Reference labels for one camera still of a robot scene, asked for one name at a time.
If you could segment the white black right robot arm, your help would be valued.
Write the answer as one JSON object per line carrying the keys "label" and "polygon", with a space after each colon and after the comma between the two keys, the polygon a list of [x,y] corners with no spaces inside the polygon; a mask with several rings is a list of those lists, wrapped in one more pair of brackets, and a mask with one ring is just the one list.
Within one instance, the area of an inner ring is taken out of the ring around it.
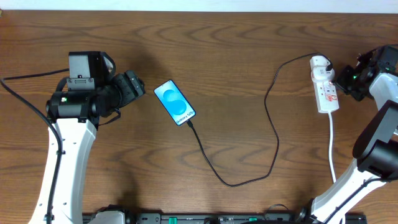
{"label": "white black right robot arm", "polygon": [[377,47],[346,66],[338,76],[325,56],[310,61],[311,77],[320,113],[338,109],[336,90],[356,101],[376,102],[378,112],[357,138],[353,160],[333,185],[315,197],[295,217],[297,223],[342,223],[361,199],[388,182],[397,180],[397,45]]}

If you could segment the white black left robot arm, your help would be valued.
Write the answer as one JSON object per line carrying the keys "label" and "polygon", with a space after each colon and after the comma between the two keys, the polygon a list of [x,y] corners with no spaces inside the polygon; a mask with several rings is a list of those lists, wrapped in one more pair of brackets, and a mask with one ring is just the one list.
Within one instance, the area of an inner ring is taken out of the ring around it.
{"label": "white black left robot arm", "polygon": [[100,118],[145,93],[132,70],[116,73],[106,52],[70,52],[69,76],[46,103],[49,151],[31,223],[83,223],[85,174]]}

